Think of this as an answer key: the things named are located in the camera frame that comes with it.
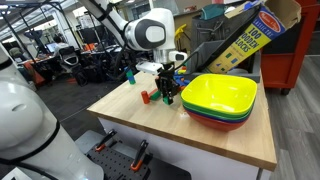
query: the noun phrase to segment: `office chair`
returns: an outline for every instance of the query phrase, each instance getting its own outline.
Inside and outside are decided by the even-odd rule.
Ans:
[[[61,58],[61,67],[66,70],[66,73],[72,73],[72,69],[79,64],[78,56],[73,46],[62,48],[59,50]]]

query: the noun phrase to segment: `floor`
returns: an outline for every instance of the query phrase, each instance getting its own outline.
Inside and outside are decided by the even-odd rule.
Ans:
[[[320,55],[320,33],[314,33],[308,54]],[[320,56],[307,56],[296,88],[288,96],[266,89],[278,166],[272,180],[320,179]],[[85,109],[119,83],[90,83],[84,87],[58,79],[37,93],[76,140],[87,130],[103,133],[97,118]],[[0,178],[12,167],[0,166]]]

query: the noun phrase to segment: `wooden table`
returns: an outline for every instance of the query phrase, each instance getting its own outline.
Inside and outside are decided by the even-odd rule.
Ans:
[[[191,119],[179,95],[170,106],[160,99],[144,105],[140,92],[156,88],[154,77],[139,73],[135,79],[135,85],[127,81],[88,108],[106,131],[114,128],[135,147],[147,139],[155,156],[188,170],[195,180],[269,179],[276,155],[262,83],[250,119],[237,130],[220,132]]]

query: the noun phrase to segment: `yellow bowl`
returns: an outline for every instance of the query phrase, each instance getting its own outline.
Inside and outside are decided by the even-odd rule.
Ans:
[[[252,106],[257,84],[248,78],[204,74],[182,91],[187,103],[227,114],[244,114]]]

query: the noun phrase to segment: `plastic bowl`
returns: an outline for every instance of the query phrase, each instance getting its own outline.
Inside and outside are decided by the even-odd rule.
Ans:
[[[203,116],[199,116],[197,114],[194,114],[192,112],[186,111],[189,116],[200,122],[201,124],[213,128],[213,129],[217,129],[220,131],[232,131],[235,129],[238,129],[239,127],[241,127],[246,121],[243,121],[241,123],[225,123],[225,122],[221,122],[221,121],[217,121],[217,120],[212,120]]]
[[[182,104],[184,106],[188,107],[189,109],[192,109],[192,110],[197,111],[197,112],[201,112],[203,114],[214,115],[214,116],[217,116],[217,117],[223,117],[223,118],[228,118],[228,119],[239,119],[239,118],[242,118],[242,117],[246,116],[248,114],[248,112],[252,111],[253,106],[254,106],[254,103],[253,103],[251,105],[250,109],[247,112],[245,112],[243,114],[234,115],[234,114],[226,114],[226,113],[222,113],[222,112],[219,112],[219,111],[213,111],[213,110],[210,110],[210,109],[206,109],[206,108],[202,108],[202,107],[199,107],[199,106],[195,106],[193,104],[187,103],[183,99],[182,99]]]
[[[248,78],[204,74],[182,91],[184,101],[201,108],[226,114],[243,115],[249,111],[257,93],[257,84]]]
[[[247,116],[245,116],[243,118],[240,118],[240,119],[220,118],[220,117],[216,117],[216,116],[210,116],[210,115],[207,115],[207,114],[202,114],[201,112],[194,111],[192,109],[189,109],[186,106],[183,106],[183,107],[184,107],[184,109],[186,111],[189,111],[189,112],[191,112],[193,114],[197,114],[199,116],[203,116],[203,117],[206,117],[206,118],[209,118],[209,119],[213,119],[213,120],[217,120],[217,121],[222,121],[222,122],[225,122],[225,123],[240,123],[242,121],[247,120],[250,117],[250,113],[249,113]]]

